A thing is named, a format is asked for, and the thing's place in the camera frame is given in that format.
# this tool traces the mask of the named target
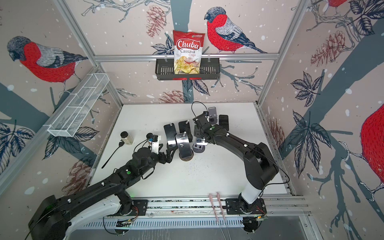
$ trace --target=gray floor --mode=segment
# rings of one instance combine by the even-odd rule
[[[227,229],[222,228],[227,240]],[[306,240],[299,217],[269,217],[255,234],[247,234],[242,228],[229,228],[232,240],[284,239]],[[220,228],[186,228],[163,230],[131,230],[125,236],[112,235],[105,230],[77,230],[68,240],[223,240]]]

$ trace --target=bird-patterned wallpaper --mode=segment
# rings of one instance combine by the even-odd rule
[[[205,33],[203,53],[277,53],[298,0],[67,3],[96,55],[171,55],[173,30]],[[173,96],[182,102],[256,101],[272,64],[271,60],[221,61],[218,81],[159,82],[154,62],[102,63],[116,88],[129,93],[122,93],[125,103],[161,103],[174,101]]]
[[[384,2],[311,0],[262,108],[324,239],[381,239]]]
[[[0,7],[1,177],[92,66],[52,1]],[[44,198],[85,186],[117,113],[104,90],[74,137],[50,136],[36,147],[0,196],[0,239],[24,239]]]

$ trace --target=white cable tray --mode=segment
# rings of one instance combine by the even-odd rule
[[[48,132],[55,137],[73,137],[92,106],[99,98],[109,78],[105,73],[89,75],[86,83],[49,127]]]

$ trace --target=bird head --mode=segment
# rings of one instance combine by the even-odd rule
[[[23,36],[14,37],[8,42],[7,50],[9,52],[9,56],[12,58],[13,61],[17,59],[19,59],[20,61],[26,60],[24,54],[24,46],[28,43],[31,43],[31,40]]]
[[[222,8],[222,7],[213,7],[213,8],[210,8],[207,11],[207,14],[205,15],[204,19],[206,19],[210,23],[212,23],[213,20],[215,19],[215,17],[217,17],[220,14],[226,14],[224,8]]]

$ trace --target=bird illustration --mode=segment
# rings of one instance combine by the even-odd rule
[[[350,154],[362,158],[379,177],[380,184],[374,190],[368,188],[363,182],[359,183],[371,193],[372,198],[368,200],[374,202],[374,194],[378,190],[384,189],[384,104],[364,121],[360,137],[362,154],[350,152],[345,142],[340,143],[346,147],[348,153],[345,161],[348,161]]]
[[[63,83],[75,74],[74,70],[81,61],[88,59],[79,54],[63,51],[60,48],[46,47],[30,39],[17,36],[7,44],[9,56],[13,61],[20,60],[36,77],[51,83]]]
[[[327,9],[324,11],[323,15],[325,15],[325,13],[327,12],[327,10],[330,6],[334,7],[336,9],[335,15],[340,15],[340,12],[337,11],[337,7],[340,6],[341,4],[345,3],[347,0],[324,0],[324,1],[328,4],[328,6],[327,6]]]
[[[260,53],[266,53],[255,46],[226,15],[224,8],[213,7],[207,11],[204,19],[208,25],[208,39],[218,48],[218,52],[231,51],[234,53],[241,48],[251,48]]]

